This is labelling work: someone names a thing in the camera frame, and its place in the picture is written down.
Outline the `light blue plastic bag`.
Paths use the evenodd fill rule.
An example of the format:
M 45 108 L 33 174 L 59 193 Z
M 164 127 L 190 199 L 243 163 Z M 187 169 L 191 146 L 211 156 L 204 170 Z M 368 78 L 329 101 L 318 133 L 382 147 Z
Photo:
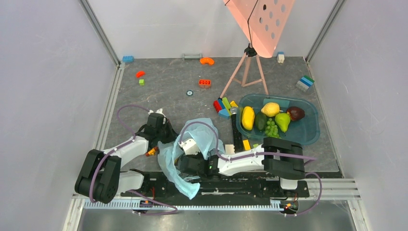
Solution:
M 199 183 L 191 183 L 181 176 L 181 172 L 175 163 L 180 162 L 180 158 L 185 155 L 179 145 L 180 141 L 194 139 L 198 148 L 202 152 L 199 156 L 208 160 L 210 154 L 215 155 L 215 148 L 218 148 L 219 154 L 225 153 L 224 143 L 219 139 L 219 133 L 210 118 L 198 118 L 188 120 L 176 140 L 171 143 L 158 143 L 160 153 L 158 155 L 158 164 L 167 179 L 175 184 L 180 193 L 193 199 L 199 189 Z

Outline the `yellow fake fruit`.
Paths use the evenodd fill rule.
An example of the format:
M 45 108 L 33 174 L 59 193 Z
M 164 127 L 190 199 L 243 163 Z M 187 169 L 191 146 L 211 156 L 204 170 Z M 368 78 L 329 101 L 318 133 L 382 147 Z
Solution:
M 246 106 L 243 108 L 241 124 L 245 130 L 252 130 L 254 126 L 255 112 L 252 107 Z

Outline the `yellow fake lemon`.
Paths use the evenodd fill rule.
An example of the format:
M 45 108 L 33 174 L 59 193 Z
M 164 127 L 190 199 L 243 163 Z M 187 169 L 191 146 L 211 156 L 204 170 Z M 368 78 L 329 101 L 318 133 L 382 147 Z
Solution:
M 268 117 L 274 117 L 280 113 L 280 106 L 275 102 L 266 103 L 261 109 L 261 112 Z

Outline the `green fake fruit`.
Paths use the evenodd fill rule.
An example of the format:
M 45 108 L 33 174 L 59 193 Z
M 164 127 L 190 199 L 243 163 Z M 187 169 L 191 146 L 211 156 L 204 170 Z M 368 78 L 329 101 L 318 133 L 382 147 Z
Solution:
M 279 113 L 275 116 L 275 123 L 282 132 L 287 132 L 291 120 L 287 113 Z

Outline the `dark red fake apple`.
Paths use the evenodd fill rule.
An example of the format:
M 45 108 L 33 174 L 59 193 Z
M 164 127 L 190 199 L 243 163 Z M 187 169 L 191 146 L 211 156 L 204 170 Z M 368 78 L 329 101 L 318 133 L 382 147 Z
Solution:
M 291 121 L 299 121 L 305 117 L 305 112 L 302 108 L 291 106 L 286 110 Z

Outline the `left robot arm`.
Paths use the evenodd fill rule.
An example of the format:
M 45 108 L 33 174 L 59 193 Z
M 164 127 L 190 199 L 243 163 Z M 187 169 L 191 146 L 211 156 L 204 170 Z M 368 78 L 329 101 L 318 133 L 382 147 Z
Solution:
M 90 150 L 75 183 L 75 192 L 92 202 L 107 204 L 118 193 L 134 190 L 139 196 L 151 191 L 151 183 L 140 170 L 122 171 L 122 167 L 150 150 L 158 150 L 158 143 L 175 141 L 177 133 L 159 109 L 150 111 L 147 123 L 127 141 L 105 150 Z

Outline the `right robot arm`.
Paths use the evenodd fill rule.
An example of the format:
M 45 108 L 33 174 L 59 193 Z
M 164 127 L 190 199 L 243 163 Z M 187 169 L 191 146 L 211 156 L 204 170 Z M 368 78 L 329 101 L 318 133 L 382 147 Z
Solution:
M 306 176 L 302 145 L 278 138 L 264 138 L 264 143 L 248 151 L 220 158 L 214 155 L 208 160 L 196 155 L 183 154 L 176 160 L 181 173 L 211 179 L 221 176 L 264 170 L 279 177 L 278 191 L 291 196 L 297 191 L 297 182 Z

